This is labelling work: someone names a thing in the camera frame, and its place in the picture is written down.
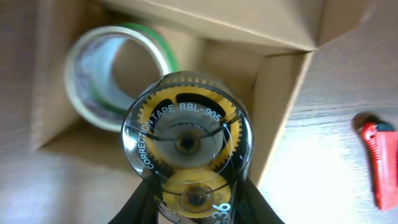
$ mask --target yellow gear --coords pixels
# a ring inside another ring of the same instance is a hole
[[[199,86],[173,86],[170,88],[166,88],[160,91],[157,91],[146,100],[146,103],[143,104],[142,108],[140,109],[140,113],[138,114],[139,119],[137,120],[140,123],[145,123],[150,119],[150,115],[153,109],[163,100],[170,99],[174,105],[177,104],[176,96],[181,93],[196,93],[198,95],[206,96],[207,98],[217,102],[222,109],[225,111],[226,116],[232,113],[235,113],[236,107],[228,101],[222,95],[207,90],[206,88],[199,87]],[[241,120],[234,122],[230,125],[230,132],[231,137],[228,139],[227,144],[221,150],[221,152],[210,162],[208,168],[214,169],[216,166],[224,163],[226,160],[229,159],[229,156],[236,151],[236,148],[240,142],[241,134],[239,133],[242,129],[242,122]],[[161,161],[159,154],[155,148],[155,144],[152,142],[152,139],[146,137],[147,143],[147,152],[150,156],[153,156],[156,161]]]
[[[181,206],[181,194],[193,185],[206,186],[209,190],[216,190],[211,194],[212,201],[208,202],[208,210],[203,212],[189,212]],[[229,203],[231,199],[231,189],[227,185],[227,181],[211,170],[182,170],[171,176],[166,182],[163,192],[163,201],[166,202],[167,208],[172,212],[187,218],[205,218],[209,217],[213,212],[218,212],[212,205],[220,206],[223,203]]]

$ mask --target transparent plastic casing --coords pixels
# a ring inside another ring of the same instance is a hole
[[[221,80],[191,71],[164,76],[130,107],[121,132],[131,167],[154,181],[166,218],[233,219],[253,138],[245,107]]]

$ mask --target cardboard flap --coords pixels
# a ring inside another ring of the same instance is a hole
[[[64,61],[74,41],[88,29],[104,24],[106,15],[99,5],[88,1],[40,1],[32,105],[32,149],[42,146],[79,118],[67,98],[63,82]]]
[[[249,176],[260,189],[313,53],[266,57],[254,86],[253,156]]]
[[[362,21],[368,6],[369,0],[325,0],[318,45],[355,29]]]
[[[260,55],[209,41],[203,51],[199,70],[220,78],[251,111],[251,89],[262,61]]]
[[[158,17],[221,41],[298,50],[317,47],[320,0],[102,0],[148,19]]]

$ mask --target red box cutter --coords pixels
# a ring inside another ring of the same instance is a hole
[[[398,203],[397,132],[391,124],[369,122],[362,128],[362,138],[372,154],[377,205],[390,210]]]

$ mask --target wood grain surface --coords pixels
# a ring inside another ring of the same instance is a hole
[[[314,56],[262,193],[286,223],[397,223],[374,204],[370,164],[353,118],[398,126],[398,2]]]
[[[137,184],[121,153],[27,150],[37,3],[0,0],[0,223],[107,223]],[[370,111],[398,125],[397,24],[398,2],[377,1],[316,53],[261,189],[286,223],[398,222],[374,205],[351,124]]]

